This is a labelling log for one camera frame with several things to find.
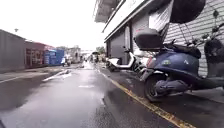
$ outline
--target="scooter wheel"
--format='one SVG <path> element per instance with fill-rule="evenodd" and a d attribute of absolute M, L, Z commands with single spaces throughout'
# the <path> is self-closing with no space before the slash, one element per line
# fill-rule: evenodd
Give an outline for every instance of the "scooter wheel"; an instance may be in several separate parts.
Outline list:
<path fill-rule="evenodd" d="M 155 85 L 160 80 L 166 80 L 166 75 L 163 74 L 153 74 L 145 82 L 144 94 L 145 97 L 150 102 L 160 102 L 164 96 L 157 95 L 155 90 Z"/>

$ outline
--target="sky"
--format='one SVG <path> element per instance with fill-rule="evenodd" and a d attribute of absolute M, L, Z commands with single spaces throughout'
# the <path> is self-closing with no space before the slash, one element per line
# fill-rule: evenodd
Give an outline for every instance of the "sky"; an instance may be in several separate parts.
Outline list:
<path fill-rule="evenodd" d="M 51 46 L 93 50 L 103 46 L 104 24 L 95 23 L 95 0 L 0 0 L 0 29 Z"/>

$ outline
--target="corrugated metal wall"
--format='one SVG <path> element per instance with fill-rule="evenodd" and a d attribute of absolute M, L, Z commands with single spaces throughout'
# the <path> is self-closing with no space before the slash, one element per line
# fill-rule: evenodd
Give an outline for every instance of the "corrugated metal wall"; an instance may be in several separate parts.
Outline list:
<path fill-rule="evenodd" d="M 173 39 L 177 39 L 177 44 L 184 44 L 185 39 L 186 40 L 192 39 L 191 35 L 193 35 L 194 38 L 199 38 L 203 34 L 210 33 L 212 27 L 215 24 L 214 24 L 214 18 L 212 15 L 214 10 L 212 9 L 212 7 L 208 6 L 208 4 L 215 7 L 220 12 L 220 16 L 224 17 L 224 1 L 223 0 L 207 0 L 205 9 L 196 20 L 189 22 L 186 25 L 170 24 L 168 35 L 166 36 L 166 39 L 165 39 L 165 43 L 168 43 L 172 41 Z M 217 23 L 220 24 L 221 22 L 222 21 L 219 18 L 217 20 Z M 207 64 L 206 64 L 206 59 L 204 55 L 204 46 L 200 46 L 199 49 L 202 53 L 202 58 L 200 59 L 199 74 L 202 76 L 206 76 Z"/>
<path fill-rule="evenodd" d="M 125 46 L 125 32 L 124 30 L 119 31 L 119 33 L 116 33 L 114 37 L 110 40 L 110 48 L 111 48 L 111 57 L 112 58 L 121 58 L 122 64 L 126 64 L 125 62 L 125 53 L 124 48 Z"/>
<path fill-rule="evenodd" d="M 137 14 L 137 16 L 132 19 L 132 37 L 135 37 L 138 29 L 144 29 L 147 27 L 149 27 L 148 15 L 145 13 Z M 138 46 L 136 45 L 133 38 L 132 38 L 132 42 L 133 42 L 133 51 L 135 52 L 135 50 L 138 49 Z"/>
<path fill-rule="evenodd" d="M 25 68 L 24 39 L 0 30 L 0 72 Z"/>

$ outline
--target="street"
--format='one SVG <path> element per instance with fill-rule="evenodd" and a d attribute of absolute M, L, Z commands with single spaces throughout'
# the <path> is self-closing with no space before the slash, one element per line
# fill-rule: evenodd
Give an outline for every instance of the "street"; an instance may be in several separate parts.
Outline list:
<path fill-rule="evenodd" d="M 151 104 L 133 75 L 110 73 L 91 63 L 1 74 L 0 78 L 2 128 L 224 126 L 220 96 L 215 101 L 214 95 L 208 99 L 199 92 Z"/>

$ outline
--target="tree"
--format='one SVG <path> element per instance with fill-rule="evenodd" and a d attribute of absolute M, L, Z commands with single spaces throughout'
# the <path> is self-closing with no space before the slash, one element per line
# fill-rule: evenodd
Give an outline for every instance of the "tree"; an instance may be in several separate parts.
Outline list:
<path fill-rule="evenodd" d="M 97 47 L 96 51 L 99 52 L 100 54 L 104 54 L 105 53 L 105 48 L 103 46 Z"/>

